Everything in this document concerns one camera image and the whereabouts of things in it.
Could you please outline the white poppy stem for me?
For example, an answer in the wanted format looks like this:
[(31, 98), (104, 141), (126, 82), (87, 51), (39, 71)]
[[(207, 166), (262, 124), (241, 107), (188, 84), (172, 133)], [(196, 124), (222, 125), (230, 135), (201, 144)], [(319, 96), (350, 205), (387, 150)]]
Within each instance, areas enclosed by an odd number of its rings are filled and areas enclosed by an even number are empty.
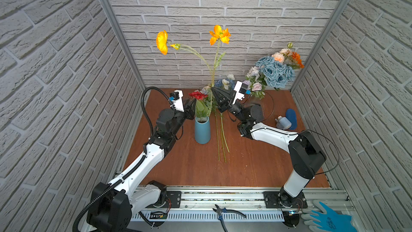
[(222, 79), (222, 88), (225, 90), (234, 89), (236, 84), (234, 74), (227, 74), (226, 78)]

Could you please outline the blue hydrangea white bouquet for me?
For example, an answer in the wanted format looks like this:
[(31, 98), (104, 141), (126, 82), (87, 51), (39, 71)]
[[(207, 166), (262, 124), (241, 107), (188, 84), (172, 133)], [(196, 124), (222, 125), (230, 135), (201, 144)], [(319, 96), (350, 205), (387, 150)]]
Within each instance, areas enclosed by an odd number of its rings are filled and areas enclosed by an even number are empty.
[[(228, 74), (227, 78), (222, 78), (219, 79), (218, 81), (215, 82), (214, 87), (216, 88), (221, 88), (224, 90), (231, 90), (234, 88), (235, 86), (235, 81), (234, 81), (235, 77), (232, 74)], [(225, 132), (224, 132), (224, 122), (223, 122), (223, 114), (220, 114), (221, 117), (221, 137), (222, 137), (222, 145), (223, 148), (226, 149), (226, 151), (229, 153), (229, 147), (226, 141), (226, 137), (225, 137)]]

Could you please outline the clear glass vase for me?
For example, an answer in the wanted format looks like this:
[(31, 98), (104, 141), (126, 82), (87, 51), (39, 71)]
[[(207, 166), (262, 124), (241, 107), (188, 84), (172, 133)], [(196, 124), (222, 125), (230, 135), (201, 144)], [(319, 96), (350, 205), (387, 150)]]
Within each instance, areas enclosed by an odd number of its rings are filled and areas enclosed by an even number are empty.
[(254, 91), (254, 92), (251, 93), (251, 97), (253, 99), (262, 100), (265, 97), (265, 92), (263, 92), (263, 91)]

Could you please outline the teal ceramic vase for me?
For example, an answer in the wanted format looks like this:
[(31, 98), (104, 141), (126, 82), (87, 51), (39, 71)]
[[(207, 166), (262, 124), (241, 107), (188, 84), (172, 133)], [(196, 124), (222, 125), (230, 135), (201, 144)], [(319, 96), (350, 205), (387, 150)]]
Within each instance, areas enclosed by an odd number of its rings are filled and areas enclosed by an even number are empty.
[(195, 118), (195, 141), (201, 145), (208, 143), (211, 139), (209, 117)]

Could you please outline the dusty blue rose bouquet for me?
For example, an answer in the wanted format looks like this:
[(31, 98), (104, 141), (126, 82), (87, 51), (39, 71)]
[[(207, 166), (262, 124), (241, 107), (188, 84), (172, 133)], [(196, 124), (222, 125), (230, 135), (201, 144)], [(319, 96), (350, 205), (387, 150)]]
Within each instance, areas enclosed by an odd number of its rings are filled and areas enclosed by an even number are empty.
[(295, 80), (294, 69), (284, 63), (275, 61), (272, 56), (264, 56), (256, 62), (256, 67), (263, 74), (266, 84), (274, 89), (285, 88), (287, 83)]

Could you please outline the orange white small bouquet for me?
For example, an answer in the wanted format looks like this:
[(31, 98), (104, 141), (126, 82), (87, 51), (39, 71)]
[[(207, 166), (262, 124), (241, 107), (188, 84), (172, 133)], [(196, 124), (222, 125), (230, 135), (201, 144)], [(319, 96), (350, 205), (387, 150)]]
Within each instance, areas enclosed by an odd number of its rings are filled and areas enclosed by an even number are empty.
[(194, 48), (192, 48), (188, 45), (169, 44), (168, 43), (168, 33), (165, 30), (160, 31), (157, 34), (157, 36), (156, 36), (156, 46), (157, 46), (157, 49), (163, 55), (166, 55), (168, 53), (168, 49), (171, 47), (175, 50), (183, 50), (184, 52), (189, 52), (189, 53), (195, 55), (196, 57), (198, 57), (199, 59), (201, 59), (206, 64), (206, 66), (209, 70), (209, 73), (210, 73), (211, 82), (210, 82), (209, 86), (213, 87), (215, 85), (216, 70), (219, 67), (219, 65), (221, 64), (221, 62), (222, 62), (222, 60), (223, 60), (223, 58), (226, 54), (225, 52), (220, 52), (221, 44), (229, 44), (231, 34), (229, 32), (229, 29), (223, 30), (220, 25), (215, 25), (214, 29), (212, 31), (210, 31), (209, 33), (211, 35), (211, 38), (210, 38), (210, 41), (209, 41), (210, 45), (213, 46), (213, 45), (217, 44), (216, 54), (215, 54), (213, 65), (209, 65), (207, 60), (197, 50), (195, 50)]

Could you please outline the peach rose stem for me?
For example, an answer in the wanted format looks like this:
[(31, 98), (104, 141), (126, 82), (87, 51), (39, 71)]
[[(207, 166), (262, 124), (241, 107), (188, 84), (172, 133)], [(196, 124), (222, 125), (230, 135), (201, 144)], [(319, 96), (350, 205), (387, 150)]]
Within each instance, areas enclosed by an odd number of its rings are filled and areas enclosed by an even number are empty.
[(271, 57), (279, 63), (286, 64), (292, 58), (292, 47), (293, 43), (289, 42), (286, 48), (283, 48), (279, 52), (274, 53)]

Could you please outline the orange gerbera stem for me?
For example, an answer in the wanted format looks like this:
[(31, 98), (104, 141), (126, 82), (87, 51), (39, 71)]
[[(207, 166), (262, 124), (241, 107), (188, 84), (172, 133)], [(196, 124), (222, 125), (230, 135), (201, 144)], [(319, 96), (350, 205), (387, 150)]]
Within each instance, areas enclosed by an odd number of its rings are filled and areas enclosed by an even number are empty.
[(293, 69), (303, 69), (304, 68), (301, 57), (298, 53), (292, 52), (290, 54), (290, 60), (291, 60), (290, 66), (292, 66)]

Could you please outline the pink white mixed bouquet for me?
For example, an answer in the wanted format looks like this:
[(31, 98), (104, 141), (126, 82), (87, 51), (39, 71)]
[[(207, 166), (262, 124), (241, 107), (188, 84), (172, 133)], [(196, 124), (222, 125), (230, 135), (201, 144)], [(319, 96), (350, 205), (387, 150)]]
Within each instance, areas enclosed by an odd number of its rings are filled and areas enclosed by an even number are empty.
[(212, 94), (211, 91), (211, 87), (206, 85), (205, 87), (203, 87), (200, 92), (208, 94), (211, 99), (212, 99), (212, 109), (211, 109), (211, 114), (213, 113), (215, 116), (215, 121), (216, 121), (216, 135), (217, 135), (217, 145), (219, 147), (218, 150), (218, 160), (221, 160), (221, 153), (223, 154), (223, 160), (225, 163), (227, 163), (227, 156), (228, 156), (228, 152), (226, 151), (225, 148), (223, 148), (222, 145), (222, 137), (221, 137), (221, 117), (220, 117), (220, 111), (215, 109), (215, 105), (214, 105), (214, 99), (215, 97)]

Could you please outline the white lilac mixed bouquet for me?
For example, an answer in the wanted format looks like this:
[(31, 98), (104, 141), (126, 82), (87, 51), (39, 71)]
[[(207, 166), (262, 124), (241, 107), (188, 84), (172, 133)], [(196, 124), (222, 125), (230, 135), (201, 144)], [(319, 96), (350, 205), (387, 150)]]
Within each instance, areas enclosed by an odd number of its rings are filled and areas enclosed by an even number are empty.
[(248, 89), (252, 92), (254, 91), (263, 91), (267, 86), (265, 80), (265, 75), (261, 72), (260, 68), (257, 66), (251, 67), (249, 72), (246, 74), (245, 80), (243, 83), (248, 85)]

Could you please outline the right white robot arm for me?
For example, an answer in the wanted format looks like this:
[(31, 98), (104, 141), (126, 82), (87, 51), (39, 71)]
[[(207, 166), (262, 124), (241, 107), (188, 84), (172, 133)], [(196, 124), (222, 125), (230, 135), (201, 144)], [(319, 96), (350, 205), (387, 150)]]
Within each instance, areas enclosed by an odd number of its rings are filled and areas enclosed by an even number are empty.
[(228, 111), (239, 119), (241, 136), (268, 143), (290, 155), (293, 171), (279, 193), (283, 205), (290, 206), (327, 160), (314, 136), (309, 131), (293, 133), (265, 125), (261, 105), (245, 107), (240, 103), (250, 93), (241, 82), (233, 90), (213, 87), (211, 91), (219, 111)]

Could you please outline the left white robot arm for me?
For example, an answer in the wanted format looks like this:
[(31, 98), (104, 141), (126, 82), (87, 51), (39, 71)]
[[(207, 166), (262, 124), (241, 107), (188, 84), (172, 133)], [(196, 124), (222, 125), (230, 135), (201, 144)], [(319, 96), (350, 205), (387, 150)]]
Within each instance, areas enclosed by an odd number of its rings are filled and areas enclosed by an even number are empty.
[(125, 232), (134, 211), (159, 202), (166, 186), (151, 182), (143, 189), (136, 189), (148, 173), (172, 150), (177, 133), (186, 120), (195, 117), (195, 101), (187, 100), (182, 111), (164, 109), (159, 114), (155, 133), (144, 144), (140, 156), (118, 177), (107, 184), (99, 183), (92, 191), (90, 203), (77, 217), (86, 215), (88, 224), (98, 232)]

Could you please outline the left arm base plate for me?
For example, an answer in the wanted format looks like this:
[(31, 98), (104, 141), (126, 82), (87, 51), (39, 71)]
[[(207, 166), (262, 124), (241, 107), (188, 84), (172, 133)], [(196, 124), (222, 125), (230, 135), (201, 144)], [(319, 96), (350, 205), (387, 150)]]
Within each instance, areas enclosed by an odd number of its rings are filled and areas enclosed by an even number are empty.
[(160, 199), (155, 204), (147, 206), (147, 208), (180, 208), (181, 200), (181, 191), (167, 191), (166, 193), (161, 193)]

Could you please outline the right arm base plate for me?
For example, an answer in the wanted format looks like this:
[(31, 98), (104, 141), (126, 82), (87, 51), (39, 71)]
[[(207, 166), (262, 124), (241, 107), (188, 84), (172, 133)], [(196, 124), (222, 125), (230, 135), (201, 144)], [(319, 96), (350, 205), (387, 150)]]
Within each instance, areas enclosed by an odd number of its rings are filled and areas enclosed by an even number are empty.
[(265, 191), (263, 192), (263, 196), (266, 208), (308, 208), (303, 191), (296, 197), (291, 197), (283, 191)]

